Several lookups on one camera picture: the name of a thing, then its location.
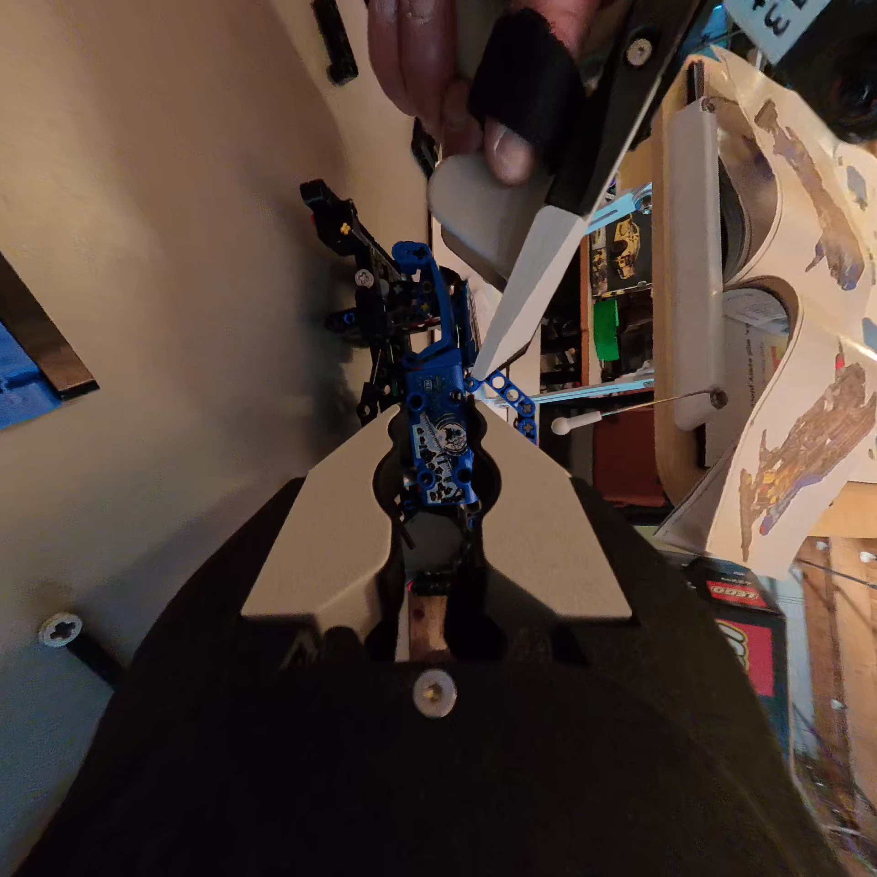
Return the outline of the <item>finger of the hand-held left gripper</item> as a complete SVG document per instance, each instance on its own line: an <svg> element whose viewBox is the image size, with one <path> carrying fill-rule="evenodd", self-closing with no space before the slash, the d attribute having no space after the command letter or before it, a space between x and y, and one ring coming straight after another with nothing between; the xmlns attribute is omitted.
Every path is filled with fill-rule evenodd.
<svg viewBox="0 0 877 877"><path fill-rule="evenodd" d="M486 381L531 344L586 229L584 217L551 205L540 208L472 367L476 381Z"/></svg>

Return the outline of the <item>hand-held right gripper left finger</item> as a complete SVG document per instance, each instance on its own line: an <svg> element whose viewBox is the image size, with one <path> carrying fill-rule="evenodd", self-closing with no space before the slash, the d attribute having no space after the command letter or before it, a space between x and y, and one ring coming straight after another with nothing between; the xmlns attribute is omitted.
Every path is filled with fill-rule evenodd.
<svg viewBox="0 0 877 877"><path fill-rule="evenodd" d="M284 618L318 629L373 629L378 576L392 524L375 495L378 466L394 449L394 405L306 476L242 608L249 619Z"/></svg>

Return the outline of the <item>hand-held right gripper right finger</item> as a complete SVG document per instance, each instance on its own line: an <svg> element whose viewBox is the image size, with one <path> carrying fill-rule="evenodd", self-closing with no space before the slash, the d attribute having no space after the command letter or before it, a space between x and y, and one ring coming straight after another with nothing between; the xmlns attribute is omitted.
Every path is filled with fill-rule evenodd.
<svg viewBox="0 0 877 877"><path fill-rule="evenodd" d="M484 402L481 450L497 468L499 492L481 521L489 566L554 617L627 621L618 579L569 473Z"/></svg>

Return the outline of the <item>toy truck model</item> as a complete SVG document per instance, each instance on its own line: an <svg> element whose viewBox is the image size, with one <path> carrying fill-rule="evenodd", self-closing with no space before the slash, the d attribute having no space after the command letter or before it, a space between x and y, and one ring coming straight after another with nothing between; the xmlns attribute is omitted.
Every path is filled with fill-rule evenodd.
<svg viewBox="0 0 877 877"><path fill-rule="evenodd" d="M411 574L419 597L445 597L460 564L472 553L483 503L475 491L470 402L484 385L510 403L515 429L538 443L536 406L501 371L474 378L479 351L475 304L466 280L440 267L426 244L401 241L387 252L359 220L352 200L322 179L299 186L317 237L335 255L352 259L354 306L328 314L324 328L346 344L367 349L371 368L357 416L362 426L399 404L407 417L397 517L420 512L455 516L460 557L437 570Z"/></svg>

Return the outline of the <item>grey desk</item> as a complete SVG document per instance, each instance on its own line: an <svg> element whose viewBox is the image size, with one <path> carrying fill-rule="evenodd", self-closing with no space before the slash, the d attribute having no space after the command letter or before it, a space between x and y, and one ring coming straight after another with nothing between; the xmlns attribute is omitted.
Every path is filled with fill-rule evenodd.
<svg viewBox="0 0 877 877"><path fill-rule="evenodd" d="M398 523L373 629L242 608L339 437L333 279L299 186L362 170L393 243L426 193L402 132L354 158L274 2L2 2L2 253L99 389L2 437L2 832L16 875L587 872L514 688L450 666L432 721L393 661ZM38 642L79 616L111 690Z"/></svg>

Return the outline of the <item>person's left hand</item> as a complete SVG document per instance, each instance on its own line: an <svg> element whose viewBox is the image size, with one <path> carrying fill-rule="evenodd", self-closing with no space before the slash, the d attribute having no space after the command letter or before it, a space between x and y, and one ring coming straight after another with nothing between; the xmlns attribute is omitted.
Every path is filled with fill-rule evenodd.
<svg viewBox="0 0 877 877"><path fill-rule="evenodd" d="M501 183L527 181L537 164L532 145L494 118L479 123L468 112L469 82L456 65L455 2L369 2L367 38L384 93L421 121L445 158L482 151Z"/></svg>

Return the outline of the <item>white book stand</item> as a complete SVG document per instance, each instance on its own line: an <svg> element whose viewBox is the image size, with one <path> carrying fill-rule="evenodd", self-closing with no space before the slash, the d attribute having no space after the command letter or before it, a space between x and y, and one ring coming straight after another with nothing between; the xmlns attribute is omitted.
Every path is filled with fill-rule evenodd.
<svg viewBox="0 0 877 877"><path fill-rule="evenodd" d="M696 464L695 434L742 390L735 388L725 351L724 261L721 235L722 163L718 152L718 99L706 94L706 57L696 55L679 74L660 108L652 136L652 171L659 191L652 217L655 460L669 500L681 503L705 468ZM571 247L584 238L584 221L549 210L549 223L532 246L513 242L502 222L521 219L525 232L537 214L511 190L508 206L493 183L479 182L476 229L467 242L478 258L507 281L502 304L523 301L522 282L535 292L527 304L545 309L556 291Z"/></svg>

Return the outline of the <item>short black beam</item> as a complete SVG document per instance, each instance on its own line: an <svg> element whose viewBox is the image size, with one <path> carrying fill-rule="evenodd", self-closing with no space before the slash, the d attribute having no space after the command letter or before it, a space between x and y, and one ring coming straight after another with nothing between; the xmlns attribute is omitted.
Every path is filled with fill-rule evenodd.
<svg viewBox="0 0 877 877"><path fill-rule="evenodd" d="M411 153L426 181L430 181L439 163L440 148L417 116L412 127Z"/></svg>

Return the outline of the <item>black toy set box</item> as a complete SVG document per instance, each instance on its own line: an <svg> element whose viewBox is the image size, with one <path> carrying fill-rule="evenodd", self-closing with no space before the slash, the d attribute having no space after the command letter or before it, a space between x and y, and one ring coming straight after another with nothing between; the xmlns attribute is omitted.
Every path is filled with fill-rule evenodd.
<svg viewBox="0 0 877 877"><path fill-rule="evenodd" d="M793 761L787 622L775 597L749 569L714 558L682 564L688 585L709 605L761 702L787 764Z"/></svg>

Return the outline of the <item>black pin grey head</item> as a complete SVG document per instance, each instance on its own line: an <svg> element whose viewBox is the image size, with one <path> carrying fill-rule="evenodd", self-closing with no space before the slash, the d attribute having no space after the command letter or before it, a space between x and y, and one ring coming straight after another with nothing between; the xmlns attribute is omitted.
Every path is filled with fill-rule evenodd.
<svg viewBox="0 0 877 877"><path fill-rule="evenodd" d="M125 668L74 613L55 613L45 619L38 627L37 638L47 649L67 652L113 691L125 676Z"/></svg>

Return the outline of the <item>open instruction booklet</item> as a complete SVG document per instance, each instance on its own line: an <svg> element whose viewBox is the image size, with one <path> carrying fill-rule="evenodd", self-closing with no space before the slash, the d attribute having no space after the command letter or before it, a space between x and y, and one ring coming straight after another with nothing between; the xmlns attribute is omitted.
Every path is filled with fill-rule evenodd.
<svg viewBox="0 0 877 877"><path fill-rule="evenodd" d="M875 156L715 48L726 447L657 532L782 577L847 483L875 480Z"/></svg>

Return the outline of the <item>long black beam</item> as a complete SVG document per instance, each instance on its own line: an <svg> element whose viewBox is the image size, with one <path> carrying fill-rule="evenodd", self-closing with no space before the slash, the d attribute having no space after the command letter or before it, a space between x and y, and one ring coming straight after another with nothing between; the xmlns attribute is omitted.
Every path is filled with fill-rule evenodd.
<svg viewBox="0 0 877 877"><path fill-rule="evenodd" d="M355 80L359 71L337 2L312 1L312 10L329 59L328 78L342 87Z"/></svg>

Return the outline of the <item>blue panel piece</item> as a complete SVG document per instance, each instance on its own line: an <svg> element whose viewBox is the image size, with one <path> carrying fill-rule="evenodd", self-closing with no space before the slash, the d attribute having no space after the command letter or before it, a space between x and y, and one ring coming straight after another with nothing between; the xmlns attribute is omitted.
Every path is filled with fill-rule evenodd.
<svg viewBox="0 0 877 877"><path fill-rule="evenodd" d="M89 368L1 256L1 428L99 389Z"/></svg>

